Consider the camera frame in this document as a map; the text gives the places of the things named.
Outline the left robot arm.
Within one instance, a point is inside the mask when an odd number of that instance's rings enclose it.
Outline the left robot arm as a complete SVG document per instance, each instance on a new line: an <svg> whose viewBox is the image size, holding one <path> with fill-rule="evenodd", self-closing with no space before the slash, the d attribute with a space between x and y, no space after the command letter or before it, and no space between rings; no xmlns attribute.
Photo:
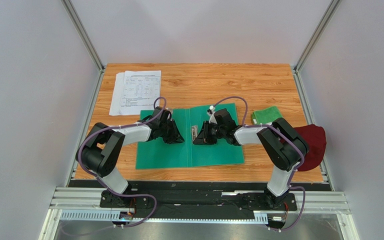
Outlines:
<svg viewBox="0 0 384 240"><path fill-rule="evenodd" d="M117 200L148 199L150 194L132 193L132 186L117 169L117 162L124 146L157 139L167 145L185 142L172 113L159 106L151 115L132 124L108 126L96 123L79 146L75 159Z"/></svg>

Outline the printed paper sheet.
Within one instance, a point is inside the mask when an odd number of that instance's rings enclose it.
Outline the printed paper sheet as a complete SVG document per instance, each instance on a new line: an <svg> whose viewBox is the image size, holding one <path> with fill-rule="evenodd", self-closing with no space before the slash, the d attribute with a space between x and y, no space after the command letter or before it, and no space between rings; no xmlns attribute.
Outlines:
<svg viewBox="0 0 384 240"><path fill-rule="evenodd" d="M153 110L154 102L160 97L162 72L125 71L122 94L119 101L119 114L139 115L141 111Z"/></svg>

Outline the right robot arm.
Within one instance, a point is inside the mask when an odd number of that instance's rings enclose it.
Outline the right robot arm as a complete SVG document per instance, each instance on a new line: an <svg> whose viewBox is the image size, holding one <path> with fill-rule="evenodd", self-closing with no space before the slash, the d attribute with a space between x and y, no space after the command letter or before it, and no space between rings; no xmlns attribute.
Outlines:
<svg viewBox="0 0 384 240"><path fill-rule="evenodd" d="M219 139L233 146L261 144L273 163L273 170L258 201L270 209L282 206L295 172L310 151L304 138L282 117L266 124L239 125L225 108L215 111L210 107L207 113L210 118L203 122L193 144L214 145Z"/></svg>

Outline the green file folder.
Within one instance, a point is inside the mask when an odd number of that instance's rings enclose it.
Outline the green file folder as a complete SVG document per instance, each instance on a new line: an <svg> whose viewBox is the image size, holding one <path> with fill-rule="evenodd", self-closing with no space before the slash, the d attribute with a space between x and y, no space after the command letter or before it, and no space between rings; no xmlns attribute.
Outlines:
<svg viewBox="0 0 384 240"><path fill-rule="evenodd" d="M162 138L140 142L137 147L137 170L192 168L218 165L244 164L243 148L219 139L214 145L195 145L192 126L200 130L203 122L210 119L209 105L192 108L178 108L172 111L172 118L183 137L183 143L167 144Z"/></svg>

